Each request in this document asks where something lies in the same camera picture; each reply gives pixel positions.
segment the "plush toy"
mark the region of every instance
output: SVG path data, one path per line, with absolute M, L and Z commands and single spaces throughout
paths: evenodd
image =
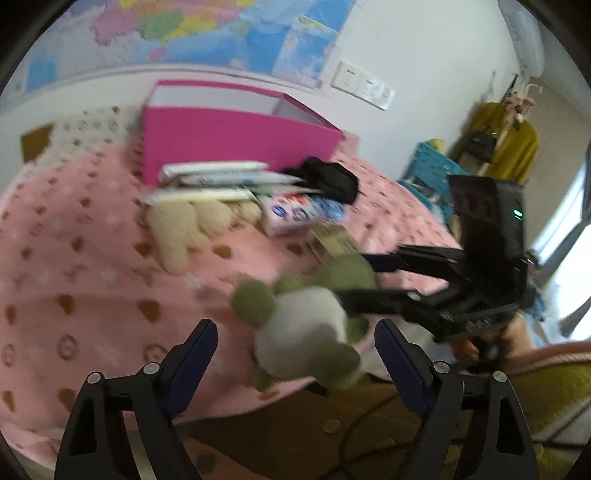
M 351 387 L 361 375 L 351 344 L 369 324 L 348 317 L 333 292 L 375 287 L 375 273 L 361 255 L 334 258 L 308 278 L 283 275 L 272 289 L 254 279 L 239 283 L 232 308 L 256 329 L 259 367 L 252 386 L 263 392 L 278 381 L 314 377 L 326 388 Z
M 146 211 L 145 219 L 160 249 L 162 266 L 168 273 L 180 275 L 187 270 L 189 250 L 202 249 L 238 223 L 255 224 L 261 215 L 254 202 L 229 206 L 212 200 L 157 203 Z

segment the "map poster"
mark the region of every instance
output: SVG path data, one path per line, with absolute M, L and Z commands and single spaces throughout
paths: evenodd
M 110 67 L 230 67 L 317 87 L 355 0 L 78 0 L 33 45 L 0 109 Z

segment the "black cloth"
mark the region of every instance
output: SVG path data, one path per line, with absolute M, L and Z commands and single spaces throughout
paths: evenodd
M 310 157 L 300 168 L 286 168 L 283 173 L 304 180 L 297 186 L 320 190 L 324 197 L 346 205 L 352 205 L 359 194 L 359 179 L 338 163 Z

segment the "green and white plush toy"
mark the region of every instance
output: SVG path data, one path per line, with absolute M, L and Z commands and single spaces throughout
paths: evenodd
M 275 383 L 314 377 L 330 389 L 345 389 L 361 375 L 352 344 L 367 333 L 364 317 L 349 317 L 333 293 L 376 288 L 375 273 L 361 255 L 334 258 L 309 277 L 281 276 L 273 288 L 248 279 L 232 297 L 234 312 L 256 328 L 258 391 Z

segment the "pink blanket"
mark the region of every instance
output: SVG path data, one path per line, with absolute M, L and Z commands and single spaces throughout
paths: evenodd
M 277 401 L 309 380 L 260 394 L 248 386 L 253 332 L 230 310 L 245 275 L 273 281 L 317 267 L 300 236 L 269 239 L 251 227 L 216 238 L 190 274 L 158 266 L 139 218 L 139 141 L 106 145 L 62 167 L 15 183 L 0 213 L 0 424 L 11 446 L 43 465 L 56 459 L 63 428 L 89 373 L 137 372 L 161 360 L 201 318 L 219 329 L 219 348 L 183 419 L 224 417 Z M 409 192 L 365 161 L 339 152 L 361 181 L 346 227 L 366 252 L 400 244 L 447 245 L 452 237 Z M 414 274 L 391 287 L 439 288 Z M 372 335 L 358 346 L 372 348 Z

